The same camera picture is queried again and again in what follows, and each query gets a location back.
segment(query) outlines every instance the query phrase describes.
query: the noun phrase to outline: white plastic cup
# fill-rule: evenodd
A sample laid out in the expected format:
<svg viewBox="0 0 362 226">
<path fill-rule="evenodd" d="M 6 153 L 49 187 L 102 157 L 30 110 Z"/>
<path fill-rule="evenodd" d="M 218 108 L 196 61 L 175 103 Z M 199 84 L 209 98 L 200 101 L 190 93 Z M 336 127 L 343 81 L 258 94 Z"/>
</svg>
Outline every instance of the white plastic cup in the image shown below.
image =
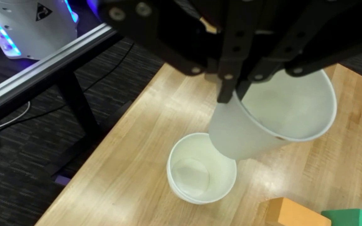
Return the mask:
<svg viewBox="0 0 362 226">
<path fill-rule="evenodd" d="M 269 82 L 252 84 L 243 101 L 234 93 L 229 103 L 219 103 L 209 135 L 224 156 L 245 160 L 321 137 L 336 112 L 336 94 L 323 71 L 299 78 L 280 71 Z"/>
<path fill-rule="evenodd" d="M 192 133 L 172 147 L 167 180 L 172 192 L 187 202 L 216 202 L 231 191 L 236 162 L 220 155 L 208 133 Z"/>
</svg>

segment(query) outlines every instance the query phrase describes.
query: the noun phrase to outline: small white bowl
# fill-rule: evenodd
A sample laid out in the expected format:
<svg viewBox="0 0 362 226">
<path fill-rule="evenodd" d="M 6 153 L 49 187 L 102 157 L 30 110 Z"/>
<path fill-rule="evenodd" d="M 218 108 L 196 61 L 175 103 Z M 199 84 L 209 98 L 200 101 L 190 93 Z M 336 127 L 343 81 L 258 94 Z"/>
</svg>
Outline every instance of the small white bowl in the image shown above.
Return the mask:
<svg viewBox="0 0 362 226">
<path fill-rule="evenodd" d="M 167 179 L 180 199 L 195 205 L 211 204 L 231 191 L 236 162 L 218 152 L 208 133 L 192 133 L 172 147 Z"/>
</svg>

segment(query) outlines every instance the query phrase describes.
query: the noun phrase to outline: wooden table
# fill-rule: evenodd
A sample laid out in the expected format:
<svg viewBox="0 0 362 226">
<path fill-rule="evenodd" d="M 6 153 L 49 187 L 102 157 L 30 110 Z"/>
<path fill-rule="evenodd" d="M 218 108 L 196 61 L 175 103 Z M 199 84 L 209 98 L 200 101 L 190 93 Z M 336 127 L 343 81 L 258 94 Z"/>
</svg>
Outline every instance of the wooden table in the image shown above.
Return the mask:
<svg viewBox="0 0 362 226">
<path fill-rule="evenodd" d="M 166 179 L 172 145 L 206 131 L 219 86 L 165 66 L 43 215 L 43 225 L 263 225 L 264 204 L 289 197 L 312 210 L 362 207 L 362 77 L 327 69 L 338 97 L 322 138 L 239 162 L 224 200 L 194 206 Z"/>
</svg>

